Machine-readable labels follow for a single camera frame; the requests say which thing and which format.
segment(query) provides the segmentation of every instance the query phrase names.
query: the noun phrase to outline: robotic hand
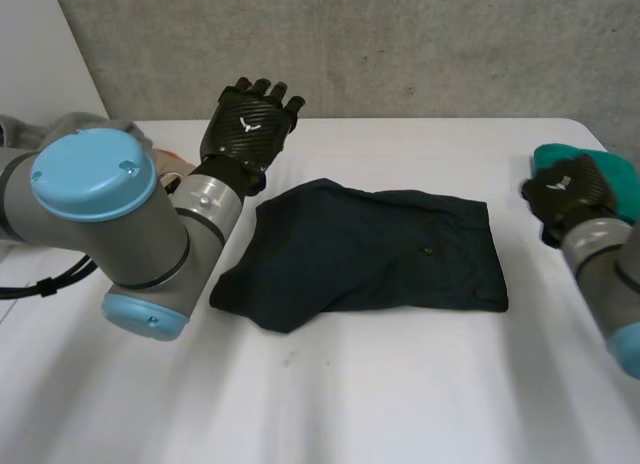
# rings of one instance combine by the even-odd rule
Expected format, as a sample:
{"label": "robotic hand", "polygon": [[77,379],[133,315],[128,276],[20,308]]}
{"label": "robotic hand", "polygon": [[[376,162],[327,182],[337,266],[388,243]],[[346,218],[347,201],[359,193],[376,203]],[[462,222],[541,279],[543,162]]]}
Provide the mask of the robotic hand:
{"label": "robotic hand", "polygon": [[202,163],[171,200],[129,134],[81,130],[40,153],[0,149],[0,240],[80,250],[113,281],[103,315],[170,341],[189,321],[246,196],[295,128],[304,100],[241,78],[219,99]]}
{"label": "robotic hand", "polygon": [[587,155],[539,171],[522,196],[542,241],[562,249],[609,352],[640,379],[640,225],[616,217],[615,195]]}

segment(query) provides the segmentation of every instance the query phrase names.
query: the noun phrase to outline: blue end cap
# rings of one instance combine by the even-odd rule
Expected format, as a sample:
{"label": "blue end cap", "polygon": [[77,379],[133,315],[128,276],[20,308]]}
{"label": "blue end cap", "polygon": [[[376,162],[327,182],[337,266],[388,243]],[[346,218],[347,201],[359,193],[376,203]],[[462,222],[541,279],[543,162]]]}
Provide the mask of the blue end cap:
{"label": "blue end cap", "polygon": [[117,129],[87,129],[49,145],[31,167],[36,199],[53,214],[107,221],[141,206],[156,186],[153,160]]}
{"label": "blue end cap", "polygon": [[102,315],[122,329],[158,341],[173,341],[189,322],[184,314],[151,302],[108,293]]}
{"label": "blue end cap", "polygon": [[640,322],[618,329],[607,340],[607,348],[624,372],[640,379]]}

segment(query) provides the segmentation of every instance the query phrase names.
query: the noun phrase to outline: table surface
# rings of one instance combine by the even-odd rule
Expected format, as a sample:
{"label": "table surface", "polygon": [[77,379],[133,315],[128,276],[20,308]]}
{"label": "table surface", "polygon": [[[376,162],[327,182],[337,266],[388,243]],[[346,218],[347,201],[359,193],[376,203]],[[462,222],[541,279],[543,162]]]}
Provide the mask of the table surface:
{"label": "table surface", "polygon": [[[206,124],[140,126],[195,161]],[[47,299],[0,304],[0,462],[638,462],[640,382],[609,358],[519,197],[531,153],[549,142],[602,148],[564,119],[301,120],[177,341],[104,320],[100,272]],[[281,336],[211,309],[255,206],[321,177],[486,201],[510,310],[332,313]],[[77,258],[14,248],[0,285]]]}

